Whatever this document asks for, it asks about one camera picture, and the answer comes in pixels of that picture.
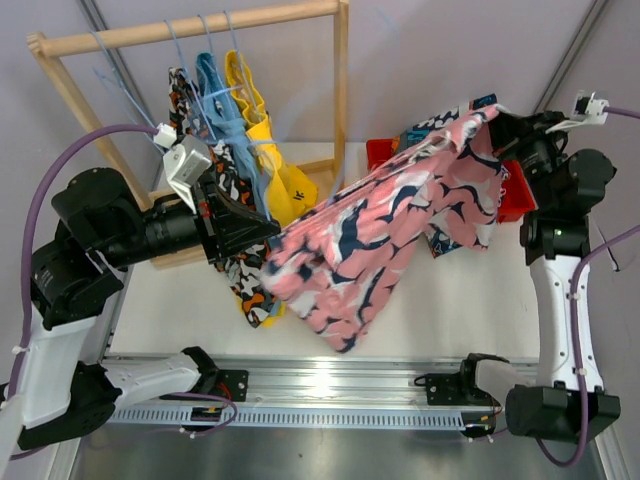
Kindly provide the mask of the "camouflage orange black shorts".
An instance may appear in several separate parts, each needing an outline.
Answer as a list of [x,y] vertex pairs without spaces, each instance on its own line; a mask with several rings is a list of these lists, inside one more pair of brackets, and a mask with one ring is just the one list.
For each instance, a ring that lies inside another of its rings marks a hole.
[[[248,185],[235,172],[230,149],[225,147],[223,142],[220,142],[217,148],[208,147],[217,185],[232,199],[248,206],[251,210],[258,211]],[[264,242],[215,263],[217,270],[227,276],[238,308],[254,328],[283,312],[283,306],[277,297],[266,291],[259,280],[260,268],[268,253],[269,245]]]

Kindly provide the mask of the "yellow shorts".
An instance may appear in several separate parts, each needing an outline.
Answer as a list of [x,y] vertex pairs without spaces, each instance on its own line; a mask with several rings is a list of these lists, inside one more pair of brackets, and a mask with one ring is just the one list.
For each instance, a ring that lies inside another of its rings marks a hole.
[[[220,76],[229,86],[225,78],[225,61],[224,72]],[[301,170],[283,160],[278,147],[277,152],[281,155],[282,166],[274,174],[269,174],[264,170],[259,165],[257,154],[253,149],[252,152],[264,182],[264,201],[270,218],[276,220],[282,227],[291,224],[313,206],[317,193],[315,185]],[[279,302],[283,306],[282,314],[263,322],[263,324],[269,325],[283,315],[285,305],[280,300]]]

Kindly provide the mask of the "blue hanger of yellow shorts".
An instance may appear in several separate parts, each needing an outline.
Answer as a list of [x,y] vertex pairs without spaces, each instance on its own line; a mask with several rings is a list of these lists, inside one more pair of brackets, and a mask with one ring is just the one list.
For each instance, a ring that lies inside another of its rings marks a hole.
[[231,96],[245,124],[250,147],[257,154],[259,165],[269,174],[281,166],[281,155],[271,132],[271,120],[265,101],[254,85],[252,72],[239,49],[231,14],[224,12],[232,38],[233,49],[225,57],[225,78],[232,89]]

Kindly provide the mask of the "pink patterned shorts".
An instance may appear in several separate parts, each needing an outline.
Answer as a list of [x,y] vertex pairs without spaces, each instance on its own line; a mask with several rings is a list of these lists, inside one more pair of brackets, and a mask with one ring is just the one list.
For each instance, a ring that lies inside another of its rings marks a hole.
[[505,111],[460,115],[288,225],[262,268],[264,287],[334,351],[352,350],[422,235],[488,248],[504,178],[490,124]]

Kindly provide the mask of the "blue hanger of pink shorts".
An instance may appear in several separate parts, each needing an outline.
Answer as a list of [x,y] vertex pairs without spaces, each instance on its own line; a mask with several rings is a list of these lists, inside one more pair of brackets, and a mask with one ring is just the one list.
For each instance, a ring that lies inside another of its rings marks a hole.
[[278,141],[283,160],[301,170],[315,185],[313,206],[323,203],[347,183],[347,148],[335,141]]

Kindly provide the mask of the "blue orange graphic shorts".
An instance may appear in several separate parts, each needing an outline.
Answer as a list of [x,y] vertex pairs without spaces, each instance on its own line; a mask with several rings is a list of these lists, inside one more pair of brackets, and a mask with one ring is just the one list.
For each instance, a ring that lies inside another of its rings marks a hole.
[[[497,95],[495,93],[490,93],[476,99],[462,102],[458,106],[447,109],[427,118],[426,120],[414,124],[392,139],[392,155],[399,154],[422,142],[432,132],[444,128],[466,112],[496,104],[497,101]],[[461,248],[461,245],[445,234],[443,228],[440,226],[432,227],[425,233],[425,237],[434,258]]]

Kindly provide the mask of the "light blue wire hanger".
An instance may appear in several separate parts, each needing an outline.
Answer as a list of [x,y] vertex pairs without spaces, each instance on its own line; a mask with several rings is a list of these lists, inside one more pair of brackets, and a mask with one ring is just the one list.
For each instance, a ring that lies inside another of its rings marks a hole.
[[122,110],[130,120],[141,120],[147,126],[153,127],[151,118],[147,114],[146,110],[135,99],[133,93],[126,85],[124,78],[120,70],[118,69],[118,65],[115,62],[115,58],[105,47],[99,34],[96,31],[92,30],[91,35],[97,41],[110,69],[110,74],[107,75],[106,73],[103,73],[94,68],[93,71],[96,78],[101,82],[106,90],[108,90],[113,96],[117,98],[117,101],[120,103]]

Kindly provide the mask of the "blue hanger of camouflage shorts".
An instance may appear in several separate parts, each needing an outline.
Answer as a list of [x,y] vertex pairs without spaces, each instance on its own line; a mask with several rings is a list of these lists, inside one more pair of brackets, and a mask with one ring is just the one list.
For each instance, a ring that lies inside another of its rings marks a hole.
[[169,120],[179,136],[193,135],[214,147],[218,138],[212,121],[205,112],[204,83],[197,65],[189,69],[180,42],[170,20],[165,20],[174,43],[180,65],[168,69]]

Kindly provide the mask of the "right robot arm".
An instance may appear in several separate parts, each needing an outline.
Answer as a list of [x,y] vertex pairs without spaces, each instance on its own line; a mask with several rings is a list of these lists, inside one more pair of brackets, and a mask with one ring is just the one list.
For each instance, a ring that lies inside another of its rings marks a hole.
[[537,300],[539,363],[528,382],[502,357],[471,354],[456,389],[468,403],[488,397],[503,406],[515,436],[579,444],[621,410],[594,359],[587,300],[588,216],[617,170],[598,150],[565,154],[569,124],[560,112],[501,113],[489,124],[495,156],[519,164],[536,204],[523,217],[520,244]]

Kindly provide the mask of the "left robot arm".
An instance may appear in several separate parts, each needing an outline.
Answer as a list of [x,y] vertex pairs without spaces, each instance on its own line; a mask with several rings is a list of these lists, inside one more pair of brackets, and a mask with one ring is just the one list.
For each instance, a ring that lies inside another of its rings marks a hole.
[[121,271],[194,246],[218,261],[280,230],[224,192],[212,172],[197,179],[193,192],[194,206],[171,196],[142,210],[117,170],[96,168],[52,198],[55,236],[26,251],[28,340],[19,372],[1,390],[3,401],[22,403],[14,457],[83,437],[115,412],[153,398],[229,399],[219,368],[198,346],[131,369],[80,358],[107,301],[123,288]]

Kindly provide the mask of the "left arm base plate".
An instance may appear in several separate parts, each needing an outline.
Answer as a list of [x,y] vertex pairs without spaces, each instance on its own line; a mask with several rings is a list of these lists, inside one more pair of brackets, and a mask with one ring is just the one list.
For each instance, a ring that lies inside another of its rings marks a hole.
[[249,387],[249,372],[237,369],[218,369],[206,373],[198,392],[225,397],[233,402],[245,402]]

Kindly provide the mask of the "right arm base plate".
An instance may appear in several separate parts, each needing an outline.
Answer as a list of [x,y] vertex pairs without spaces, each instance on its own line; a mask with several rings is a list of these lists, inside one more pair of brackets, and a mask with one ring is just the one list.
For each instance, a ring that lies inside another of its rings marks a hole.
[[497,407],[499,403],[488,393],[467,386],[460,373],[428,373],[413,379],[415,387],[425,392],[431,406]]

